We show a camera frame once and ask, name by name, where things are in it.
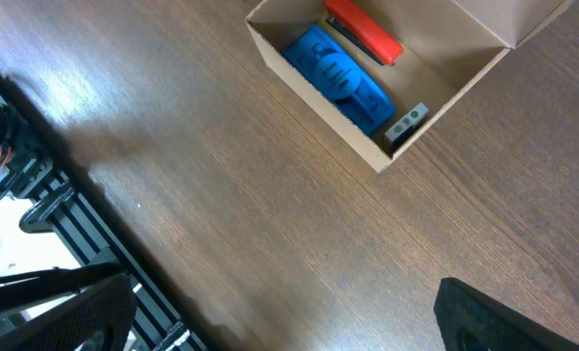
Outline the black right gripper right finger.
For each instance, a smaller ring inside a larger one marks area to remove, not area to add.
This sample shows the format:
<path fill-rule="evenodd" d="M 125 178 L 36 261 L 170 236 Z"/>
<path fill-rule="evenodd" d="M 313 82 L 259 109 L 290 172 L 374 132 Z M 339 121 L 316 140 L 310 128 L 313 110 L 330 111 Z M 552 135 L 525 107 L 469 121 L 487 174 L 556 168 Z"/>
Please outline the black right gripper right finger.
<path fill-rule="evenodd" d="M 459 279 L 441 279 L 434 313 L 446 351 L 575 351 L 579 344 Z"/>

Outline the blue plastic tray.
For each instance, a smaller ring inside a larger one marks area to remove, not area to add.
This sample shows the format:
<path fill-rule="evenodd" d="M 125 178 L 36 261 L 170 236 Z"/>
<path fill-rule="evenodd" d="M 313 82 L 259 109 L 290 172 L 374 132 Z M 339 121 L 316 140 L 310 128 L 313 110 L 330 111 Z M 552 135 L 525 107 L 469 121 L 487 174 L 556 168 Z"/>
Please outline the blue plastic tray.
<path fill-rule="evenodd" d="M 396 106 L 337 42 L 313 24 L 282 56 L 364 134 L 370 136 Z"/>

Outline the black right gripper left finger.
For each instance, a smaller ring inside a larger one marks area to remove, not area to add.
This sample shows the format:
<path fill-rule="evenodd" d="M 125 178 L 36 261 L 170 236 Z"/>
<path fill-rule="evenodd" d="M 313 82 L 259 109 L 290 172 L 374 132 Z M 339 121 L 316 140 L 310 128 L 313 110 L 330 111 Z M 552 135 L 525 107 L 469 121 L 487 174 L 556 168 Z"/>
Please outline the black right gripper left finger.
<path fill-rule="evenodd" d="M 108 278 L 0 336 L 0 351 L 121 351 L 135 321 L 129 279 Z"/>

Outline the orange black stapler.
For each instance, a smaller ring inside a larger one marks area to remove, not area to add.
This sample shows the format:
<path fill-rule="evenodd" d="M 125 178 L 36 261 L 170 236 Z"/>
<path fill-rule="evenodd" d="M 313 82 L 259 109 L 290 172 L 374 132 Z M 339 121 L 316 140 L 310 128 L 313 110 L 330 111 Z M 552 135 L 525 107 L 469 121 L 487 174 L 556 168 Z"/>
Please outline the orange black stapler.
<path fill-rule="evenodd" d="M 326 22 L 380 65 L 392 66 L 403 46 L 352 0 L 326 0 Z"/>

